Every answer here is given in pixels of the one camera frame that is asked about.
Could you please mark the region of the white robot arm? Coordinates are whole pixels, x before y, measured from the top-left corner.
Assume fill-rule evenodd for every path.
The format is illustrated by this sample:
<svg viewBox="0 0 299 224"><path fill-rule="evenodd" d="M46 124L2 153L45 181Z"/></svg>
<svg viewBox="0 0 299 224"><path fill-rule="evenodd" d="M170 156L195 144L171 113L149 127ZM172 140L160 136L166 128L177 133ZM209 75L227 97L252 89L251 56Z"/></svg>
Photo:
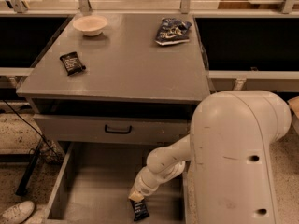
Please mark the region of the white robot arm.
<svg viewBox="0 0 299 224"><path fill-rule="evenodd" d="M269 91L222 91L196 107L190 133L147 157L129 200L145 198L193 165L196 224L280 224L269 146L290 129L289 106Z"/></svg>

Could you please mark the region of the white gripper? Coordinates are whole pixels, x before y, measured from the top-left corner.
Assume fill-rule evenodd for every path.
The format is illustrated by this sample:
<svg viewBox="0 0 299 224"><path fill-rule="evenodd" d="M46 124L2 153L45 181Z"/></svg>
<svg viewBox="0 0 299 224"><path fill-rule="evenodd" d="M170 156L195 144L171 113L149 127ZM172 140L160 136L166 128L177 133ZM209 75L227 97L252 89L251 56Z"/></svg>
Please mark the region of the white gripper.
<svg viewBox="0 0 299 224"><path fill-rule="evenodd" d="M141 202L146 196L153 194L160 186L157 175L148 167L143 167L135 178L129 199L134 202Z"/></svg>

